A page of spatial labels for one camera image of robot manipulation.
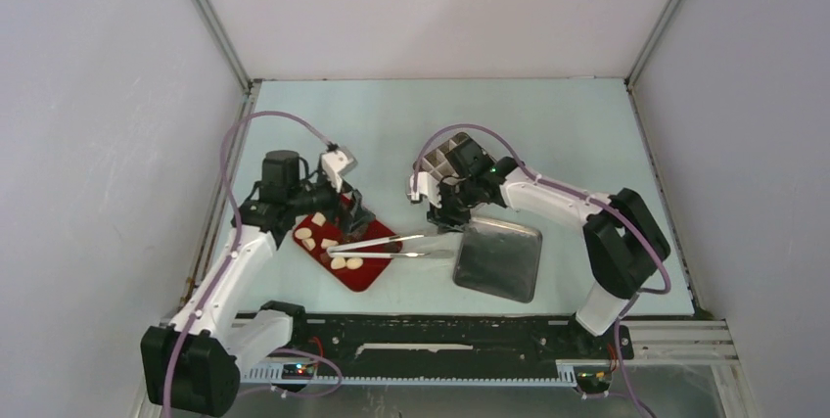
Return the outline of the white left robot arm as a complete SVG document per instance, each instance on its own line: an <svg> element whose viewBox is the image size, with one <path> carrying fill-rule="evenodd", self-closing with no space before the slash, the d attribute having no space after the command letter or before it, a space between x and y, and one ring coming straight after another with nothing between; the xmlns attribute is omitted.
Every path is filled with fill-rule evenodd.
<svg viewBox="0 0 830 418"><path fill-rule="evenodd" d="M250 193L230 203L228 241L203 283L167 325L151 326L142 337L147 395L163 412L221 417L232 407L243 373L276 349L293 356L307 348L308 328L285 311L261 310L240 330L232 327L241 301L299 218L342 214L343 226L353 219L353 208L343 203L353 155L330 145L319 156L313 182L301 178L303 163L295 151L265 155Z"/></svg>

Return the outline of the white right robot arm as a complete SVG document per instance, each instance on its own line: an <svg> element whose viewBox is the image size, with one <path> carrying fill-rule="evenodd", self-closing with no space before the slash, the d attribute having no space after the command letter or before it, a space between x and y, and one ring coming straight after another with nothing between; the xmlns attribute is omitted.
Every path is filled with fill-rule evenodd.
<svg viewBox="0 0 830 418"><path fill-rule="evenodd" d="M666 272L671 246L654 215L631 189L591 193L534 172L515 155L495 159L464 133L458 138L422 153L407 183L408 198L428 201L428 219L442 229L468 224L473 209L485 205L529 211L573 228L585 243L593 284L575 313L569 342L580 356L597 355L646 281Z"/></svg>

